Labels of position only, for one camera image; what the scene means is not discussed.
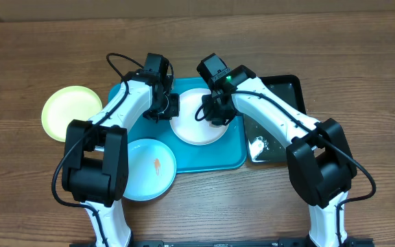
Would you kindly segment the white plate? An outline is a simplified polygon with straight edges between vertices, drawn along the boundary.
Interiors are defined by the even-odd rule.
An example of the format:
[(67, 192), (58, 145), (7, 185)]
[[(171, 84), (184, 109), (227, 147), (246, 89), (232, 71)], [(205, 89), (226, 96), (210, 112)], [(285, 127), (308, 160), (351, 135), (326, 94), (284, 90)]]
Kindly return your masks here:
[(211, 122), (195, 120), (195, 113), (202, 105), (202, 96), (210, 93), (209, 89), (190, 89), (180, 94), (180, 111), (170, 120), (175, 135), (192, 145), (207, 145), (220, 139), (228, 126), (214, 126)]

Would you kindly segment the light blue plate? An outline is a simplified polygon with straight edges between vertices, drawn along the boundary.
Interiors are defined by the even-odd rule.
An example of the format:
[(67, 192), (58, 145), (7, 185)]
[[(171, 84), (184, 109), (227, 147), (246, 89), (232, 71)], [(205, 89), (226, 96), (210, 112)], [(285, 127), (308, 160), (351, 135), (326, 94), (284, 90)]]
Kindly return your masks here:
[(148, 201), (164, 194), (176, 177), (176, 158), (171, 149), (155, 139), (128, 144), (129, 175), (123, 197)]

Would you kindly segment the yellow-green plate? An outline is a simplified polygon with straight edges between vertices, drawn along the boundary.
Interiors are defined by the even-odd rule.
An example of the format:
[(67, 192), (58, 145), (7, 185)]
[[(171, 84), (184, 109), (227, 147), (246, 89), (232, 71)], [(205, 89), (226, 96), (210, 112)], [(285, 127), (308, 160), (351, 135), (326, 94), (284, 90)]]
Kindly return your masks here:
[(101, 99), (91, 89), (85, 86), (64, 87), (45, 102), (41, 124), (52, 139), (65, 142), (67, 126), (71, 121), (86, 121), (102, 108)]

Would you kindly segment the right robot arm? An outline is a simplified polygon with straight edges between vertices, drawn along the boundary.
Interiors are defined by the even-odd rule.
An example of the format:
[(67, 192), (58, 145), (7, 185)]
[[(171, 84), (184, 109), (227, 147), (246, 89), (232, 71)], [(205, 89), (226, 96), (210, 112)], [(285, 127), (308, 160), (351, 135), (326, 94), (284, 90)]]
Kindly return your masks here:
[(230, 69), (216, 54), (203, 59), (197, 72), (211, 92), (202, 97), (195, 119), (226, 126), (244, 114), (265, 128), (285, 148), (292, 187), (309, 205), (311, 243), (343, 246), (342, 207), (357, 170), (342, 127), (333, 119), (321, 122), (301, 113), (249, 68)]

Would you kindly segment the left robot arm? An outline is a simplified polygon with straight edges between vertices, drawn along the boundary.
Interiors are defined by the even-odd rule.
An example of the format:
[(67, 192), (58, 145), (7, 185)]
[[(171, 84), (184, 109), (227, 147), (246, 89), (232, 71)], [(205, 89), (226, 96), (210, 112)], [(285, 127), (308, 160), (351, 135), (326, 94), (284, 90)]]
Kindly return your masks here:
[(99, 113), (68, 125), (64, 155), (51, 182), (58, 203), (88, 213), (96, 236), (92, 246), (132, 242), (121, 203), (129, 176), (128, 131), (139, 117), (158, 122), (179, 115), (166, 57), (149, 53), (136, 71), (119, 77), (119, 92)]

